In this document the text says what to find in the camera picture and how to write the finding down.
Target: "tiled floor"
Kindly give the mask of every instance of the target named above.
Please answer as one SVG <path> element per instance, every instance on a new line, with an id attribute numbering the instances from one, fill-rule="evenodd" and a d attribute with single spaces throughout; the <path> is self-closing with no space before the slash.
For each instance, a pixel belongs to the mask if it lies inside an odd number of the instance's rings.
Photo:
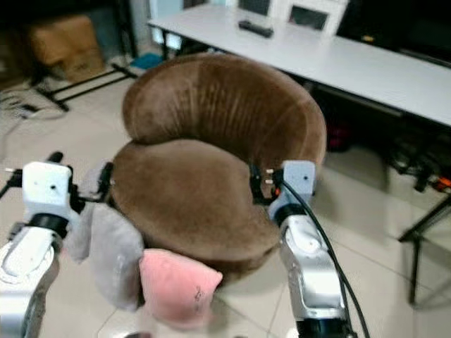
<path id="1" fill-rule="evenodd" d="M 29 120 L 7 138 L 0 169 L 45 158 L 55 150 L 75 169 L 75 181 L 96 162 L 110 158 L 127 142 L 121 103 L 131 80 L 81 96 L 60 120 Z M 38 103 L 36 97 L 29 100 Z M 6 175 L 1 171 L 0 183 Z M 440 196 L 413 192 L 412 181 L 387 169 L 372 153 L 353 149 L 329 154 L 313 207 L 323 223 L 366 315 L 373 338 L 445 338 L 451 332 L 451 259 L 429 244 L 421 257 L 421 307 L 407 304 L 411 248 L 396 237 Z M 21 218 L 20 191 L 0 203 L 0 242 Z M 451 235 L 451 222 L 437 230 Z M 47 296 L 41 337 L 124 337 L 149 331 L 153 337 L 279 337 L 293 326 L 286 272 L 277 255 L 253 275 L 217 292 L 212 324 L 196 332 L 177 332 L 144 311 L 126 313 L 96 291 L 89 261 L 61 257 L 61 271 Z M 361 330 L 355 312 L 354 328 Z"/>

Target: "white table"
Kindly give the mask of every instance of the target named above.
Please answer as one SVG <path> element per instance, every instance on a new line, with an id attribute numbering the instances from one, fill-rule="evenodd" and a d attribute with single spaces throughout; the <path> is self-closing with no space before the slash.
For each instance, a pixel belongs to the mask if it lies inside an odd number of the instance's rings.
<path id="1" fill-rule="evenodd" d="M 240 30 L 244 19 L 270 23 L 273 36 Z M 225 6 L 197 6 L 149 25 L 451 126 L 448 68 Z"/>

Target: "velvet upholstery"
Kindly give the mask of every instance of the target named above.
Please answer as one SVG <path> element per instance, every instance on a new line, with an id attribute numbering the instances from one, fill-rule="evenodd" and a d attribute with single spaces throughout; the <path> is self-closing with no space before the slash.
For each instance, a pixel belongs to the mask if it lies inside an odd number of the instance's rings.
<path id="1" fill-rule="evenodd" d="M 113 198 L 147 246 L 224 274 L 258 268 L 278 229 L 252 204 L 248 163 L 321 165 L 319 107 L 288 76 L 231 55 L 177 58 L 147 71 L 123 104 L 131 143 L 116 156 Z"/>

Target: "pink cushion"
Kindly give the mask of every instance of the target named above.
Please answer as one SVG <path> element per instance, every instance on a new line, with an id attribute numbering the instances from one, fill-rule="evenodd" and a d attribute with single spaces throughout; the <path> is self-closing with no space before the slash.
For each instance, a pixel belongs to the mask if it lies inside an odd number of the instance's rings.
<path id="1" fill-rule="evenodd" d="M 144 250 L 140 271 L 144 306 L 155 318 L 179 329 L 208 323 L 221 273 L 162 249 Z"/>

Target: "cardboard box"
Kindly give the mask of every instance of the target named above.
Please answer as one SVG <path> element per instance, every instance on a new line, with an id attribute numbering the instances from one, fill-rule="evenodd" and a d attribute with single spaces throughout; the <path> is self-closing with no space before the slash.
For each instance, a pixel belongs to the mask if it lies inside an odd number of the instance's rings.
<path id="1" fill-rule="evenodd" d="M 82 51 L 65 58 L 62 68 L 67 80 L 71 82 L 90 79 L 105 69 L 104 61 L 98 48 Z"/>
<path id="2" fill-rule="evenodd" d="M 98 48 L 94 26 L 85 15 L 33 26 L 30 41 L 35 56 L 44 65 L 55 65 L 73 55 Z"/>

